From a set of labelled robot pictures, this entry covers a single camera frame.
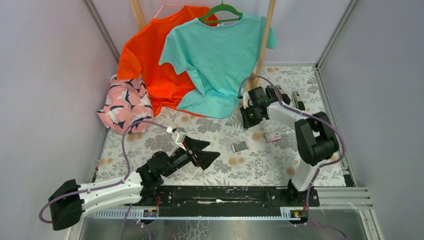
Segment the red staple box sleeve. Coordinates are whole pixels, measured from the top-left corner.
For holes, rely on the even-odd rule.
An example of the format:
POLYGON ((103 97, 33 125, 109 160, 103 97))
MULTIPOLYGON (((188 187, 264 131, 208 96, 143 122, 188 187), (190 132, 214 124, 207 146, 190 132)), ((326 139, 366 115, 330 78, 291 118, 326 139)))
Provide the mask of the red staple box sleeve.
POLYGON ((265 136, 265 139, 268 143, 279 141, 279 140, 282 139, 278 132, 267 133, 264 136, 265 136))

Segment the beige and black stapler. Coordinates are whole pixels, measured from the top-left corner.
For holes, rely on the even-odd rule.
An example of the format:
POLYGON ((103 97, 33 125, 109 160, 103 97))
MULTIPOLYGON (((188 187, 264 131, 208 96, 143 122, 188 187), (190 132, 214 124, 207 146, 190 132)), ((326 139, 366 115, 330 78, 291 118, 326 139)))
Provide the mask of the beige and black stapler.
POLYGON ((290 105, 291 104, 291 99, 290 99, 289 95, 284 91, 284 89, 280 85, 276 85, 275 87, 280 92, 281 101, 284 102, 286 105, 290 105))

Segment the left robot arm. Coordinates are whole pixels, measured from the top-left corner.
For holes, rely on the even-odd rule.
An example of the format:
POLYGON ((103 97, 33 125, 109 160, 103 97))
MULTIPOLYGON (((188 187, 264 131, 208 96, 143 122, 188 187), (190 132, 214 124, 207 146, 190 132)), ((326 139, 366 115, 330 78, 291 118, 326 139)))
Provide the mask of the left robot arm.
POLYGON ((182 146, 172 154, 157 151, 129 175, 98 183, 78 184, 75 179, 67 180, 48 198, 53 230, 70 228, 88 214, 107 208, 152 204, 156 188, 164 183, 165 177, 189 163, 206 170, 221 155, 220 152, 206 151, 209 145, 208 141, 186 136, 182 146))

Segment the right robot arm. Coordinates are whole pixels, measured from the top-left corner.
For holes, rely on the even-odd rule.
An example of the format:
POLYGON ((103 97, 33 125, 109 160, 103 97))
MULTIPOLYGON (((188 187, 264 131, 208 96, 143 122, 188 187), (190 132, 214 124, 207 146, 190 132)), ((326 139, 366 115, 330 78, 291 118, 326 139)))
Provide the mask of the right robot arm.
POLYGON ((310 115, 303 111, 303 104, 290 106, 290 97, 280 86, 256 87, 238 95, 243 128, 249 129, 262 120, 273 120, 294 130, 301 161, 291 178, 287 201, 293 206, 306 199, 306 190, 313 181, 319 166, 339 150, 339 142, 324 112, 310 115))

